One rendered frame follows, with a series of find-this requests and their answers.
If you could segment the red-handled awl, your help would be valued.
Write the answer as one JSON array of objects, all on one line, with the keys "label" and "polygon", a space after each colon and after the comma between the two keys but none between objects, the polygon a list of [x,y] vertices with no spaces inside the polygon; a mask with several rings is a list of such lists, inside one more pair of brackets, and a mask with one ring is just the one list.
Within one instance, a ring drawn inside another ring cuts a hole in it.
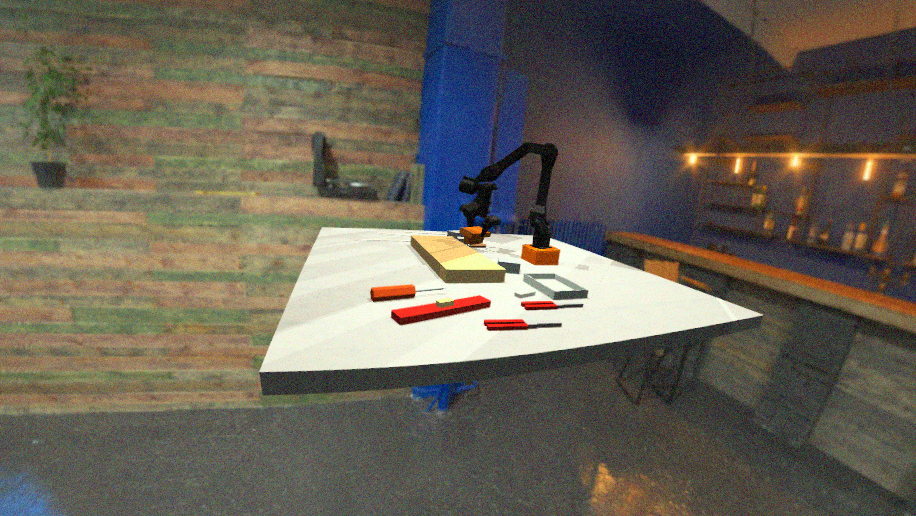
[{"label": "red-handled awl", "polygon": [[518,331],[528,328],[558,328],[560,320],[484,319],[488,331]]},{"label": "red-handled awl", "polygon": [[552,301],[521,301],[520,304],[525,310],[557,310],[566,307],[583,307],[584,303],[580,301],[572,302],[552,302]]}]

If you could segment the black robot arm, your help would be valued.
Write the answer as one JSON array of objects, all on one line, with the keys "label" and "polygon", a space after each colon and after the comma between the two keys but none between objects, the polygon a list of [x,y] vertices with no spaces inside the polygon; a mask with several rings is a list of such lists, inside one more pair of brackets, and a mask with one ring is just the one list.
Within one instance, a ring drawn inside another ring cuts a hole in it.
[{"label": "black robot arm", "polygon": [[[483,168],[481,174],[476,178],[464,175],[459,184],[459,192],[474,195],[477,191],[477,198],[482,200],[491,200],[493,190],[497,190],[495,183],[481,184],[479,182],[490,182],[498,178],[502,172],[513,165],[516,161],[526,156],[528,153],[542,155],[542,170],[540,175],[540,184],[535,206],[530,209],[530,224],[534,227],[533,242],[530,246],[538,249],[552,248],[550,244],[549,232],[551,225],[546,221],[546,203],[548,199],[548,189],[552,175],[552,168],[558,155],[558,149],[555,145],[537,144],[524,142],[513,152],[510,152],[505,158]],[[483,214],[483,204],[474,199],[473,202],[463,206],[464,214],[468,217]]]}]

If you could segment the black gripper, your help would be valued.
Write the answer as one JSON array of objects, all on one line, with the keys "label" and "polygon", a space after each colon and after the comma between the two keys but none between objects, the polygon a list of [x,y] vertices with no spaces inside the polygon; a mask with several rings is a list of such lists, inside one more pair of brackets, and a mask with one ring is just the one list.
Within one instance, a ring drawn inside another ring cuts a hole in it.
[{"label": "black gripper", "polygon": [[[490,211],[488,211],[488,208],[489,208],[489,204],[492,204],[492,202],[490,202],[491,200],[482,200],[477,197],[475,200],[478,203],[479,201],[481,201],[483,204],[483,214],[478,215],[484,218],[484,221],[485,221],[485,222],[482,222],[483,227],[482,227],[481,237],[483,237],[492,226],[501,224],[501,218],[496,215],[487,215],[490,213]],[[463,206],[465,205],[467,204],[462,204],[460,206],[460,211],[462,211],[463,214],[464,214]],[[473,216],[473,217],[468,217],[467,215],[465,216],[467,218],[468,227],[472,227],[476,216]]]}]

